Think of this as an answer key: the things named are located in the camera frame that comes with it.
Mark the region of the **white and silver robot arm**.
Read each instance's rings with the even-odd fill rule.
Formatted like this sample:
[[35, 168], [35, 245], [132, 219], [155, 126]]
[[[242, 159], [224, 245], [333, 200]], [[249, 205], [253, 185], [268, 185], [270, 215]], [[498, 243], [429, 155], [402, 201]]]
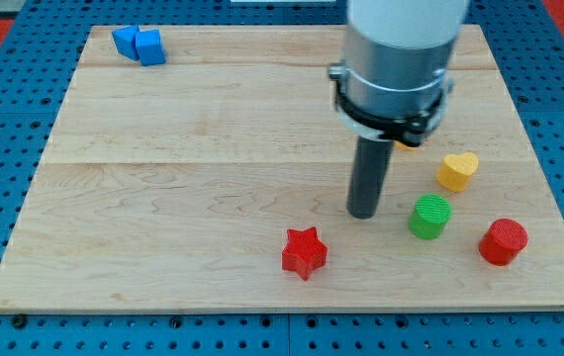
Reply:
[[340, 62], [329, 68], [334, 104], [354, 133], [421, 145], [438, 127], [447, 66], [469, 0], [349, 0]]

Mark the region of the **yellow block behind arm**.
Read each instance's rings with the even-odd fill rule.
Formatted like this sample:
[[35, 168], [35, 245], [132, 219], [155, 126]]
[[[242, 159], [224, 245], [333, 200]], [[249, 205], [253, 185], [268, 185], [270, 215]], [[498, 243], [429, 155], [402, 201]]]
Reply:
[[416, 147], [412, 147], [412, 146], [408, 146], [402, 142], [399, 141], [395, 141], [395, 147], [399, 148], [400, 150], [406, 150], [406, 151], [415, 151], [417, 150]]

